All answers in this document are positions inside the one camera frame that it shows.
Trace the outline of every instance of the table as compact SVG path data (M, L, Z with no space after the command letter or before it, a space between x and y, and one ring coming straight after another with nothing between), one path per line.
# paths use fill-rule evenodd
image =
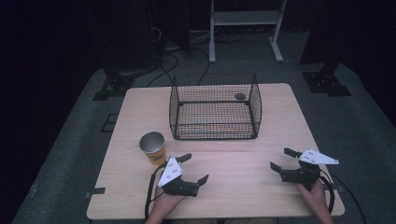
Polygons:
M318 147L291 87L259 84L259 88L259 136L225 141L175 140L168 118L171 88L128 90L95 186L106 190L92 195L88 218L144 219L150 175L156 166L140 151L138 142L151 131L164 135L168 156L192 154L181 164L183 180L196 182L209 175L198 196L185 199L168 218L311 216L298 190L281 181L270 169L270 161L283 169L297 169L297 159L285 155L283 148L304 151ZM341 216L344 212L336 191L332 214Z
M274 36L269 37L271 48L278 63L283 62L282 54L277 46L277 37L283 20L287 0L282 0L280 10L267 11L215 11L215 0L211 1L210 9L210 39L209 39L209 61L216 61L215 50L215 26L219 25L263 25L274 24Z

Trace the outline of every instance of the paper cup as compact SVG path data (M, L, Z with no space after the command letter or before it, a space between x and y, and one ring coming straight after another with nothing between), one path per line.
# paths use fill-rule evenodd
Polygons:
M161 133L146 133L140 139L139 146L152 164L161 165L166 162L165 138Z

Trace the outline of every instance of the black wire basket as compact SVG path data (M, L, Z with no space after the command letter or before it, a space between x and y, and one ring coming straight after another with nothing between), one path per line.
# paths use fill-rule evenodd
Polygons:
M254 139L261 121L255 74L173 79L169 123L177 140Z

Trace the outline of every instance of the human hand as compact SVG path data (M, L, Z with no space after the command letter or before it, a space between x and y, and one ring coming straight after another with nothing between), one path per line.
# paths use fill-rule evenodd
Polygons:
M318 179L317 182L312 184L311 191L307 190L302 184L297 184L296 187L319 223L333 224L326 203L326 194L320 180Z
M155 189L155 201L152 206L151 213L148 216L146 223L158 224L171 213L175 207L180 203L186 196L182 195L170 195L163 192L162 188L157 187Z

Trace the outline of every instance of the white metal stand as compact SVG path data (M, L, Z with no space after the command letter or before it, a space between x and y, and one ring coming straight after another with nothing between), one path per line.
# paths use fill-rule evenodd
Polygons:
M210 41L209 41L209 61L216 61L215 50L215 26L217 25L263 25L275 24L274 36L269 38L271 47L278 63L283 62L283 57L277 46L277 37L280 31L280 25L283 20L287 0L282 0L280 10L269 11L225 11L215 12L215 1L211 2L210 9Z

